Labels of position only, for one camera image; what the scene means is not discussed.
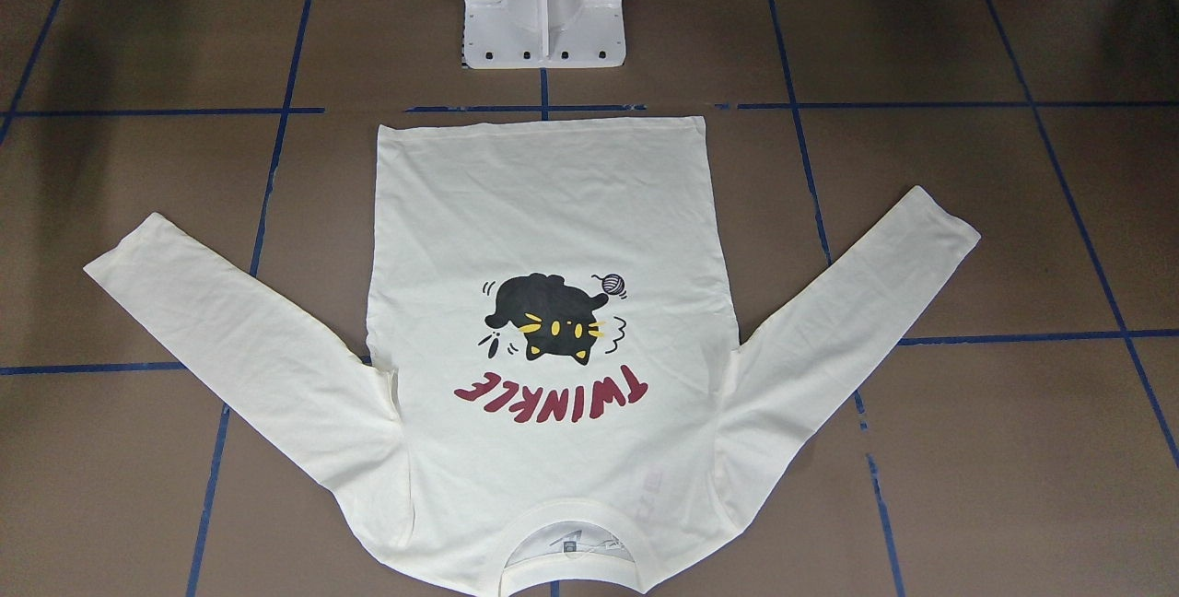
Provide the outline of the cream long-sleeve cat shirt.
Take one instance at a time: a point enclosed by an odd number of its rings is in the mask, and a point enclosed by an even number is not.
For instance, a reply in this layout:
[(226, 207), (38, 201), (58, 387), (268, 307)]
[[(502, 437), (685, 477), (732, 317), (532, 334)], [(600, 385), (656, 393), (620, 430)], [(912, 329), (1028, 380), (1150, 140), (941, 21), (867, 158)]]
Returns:
[(152, 214), (85, 270), (376, 560), (648, 591), (744, 533), (979, 242), (913, 186), (740, 341), (700, 117), (380, 127), (368, 361)]

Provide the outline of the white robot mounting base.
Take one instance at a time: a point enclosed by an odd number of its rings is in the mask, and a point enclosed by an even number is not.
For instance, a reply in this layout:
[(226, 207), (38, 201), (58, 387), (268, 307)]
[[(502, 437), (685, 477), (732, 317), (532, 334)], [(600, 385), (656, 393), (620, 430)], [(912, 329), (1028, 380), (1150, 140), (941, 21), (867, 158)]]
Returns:
[(465, 0), (469, 68), (610, 68), (626, 58), (623, 0)]

